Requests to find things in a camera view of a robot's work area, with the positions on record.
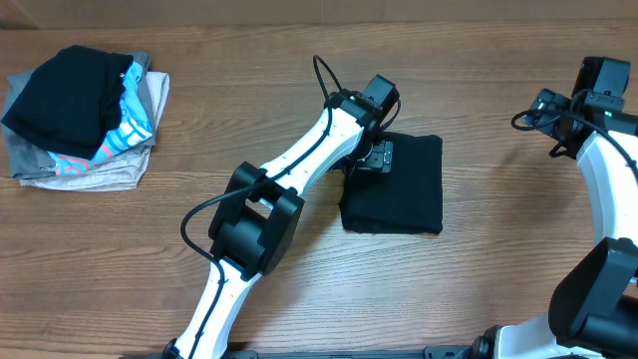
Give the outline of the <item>black t-shirt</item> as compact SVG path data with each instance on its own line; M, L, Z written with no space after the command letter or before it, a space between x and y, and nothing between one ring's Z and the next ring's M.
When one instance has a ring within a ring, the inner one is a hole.
M342 225L358 233L438 234L443 230L443 139L384 133L393 144L387 173L348 172L339 201Z

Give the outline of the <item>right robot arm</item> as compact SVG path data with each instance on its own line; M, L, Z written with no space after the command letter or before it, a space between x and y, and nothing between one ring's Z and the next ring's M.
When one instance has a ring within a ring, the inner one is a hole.
M553 291L548 311L495 326L461 358L634 358L637 300L637 118L624 112L630 63L583 59L571 96L542 90L514 116L555 139L550 156L576 160L587 185L595 245Z

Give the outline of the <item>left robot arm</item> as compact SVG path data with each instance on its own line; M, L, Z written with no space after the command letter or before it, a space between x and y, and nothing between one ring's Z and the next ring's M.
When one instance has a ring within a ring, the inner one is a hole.
M311 186L334 169L389 171L379 136L400 105L396 85L380 75L361 92L332 93L317 123L289 150L259 168L242 163L224 194L201 204L217 207L208 230L212 247L203 252L209 275L188 326L162 357L225 354L251 287L273 271L290 246Z

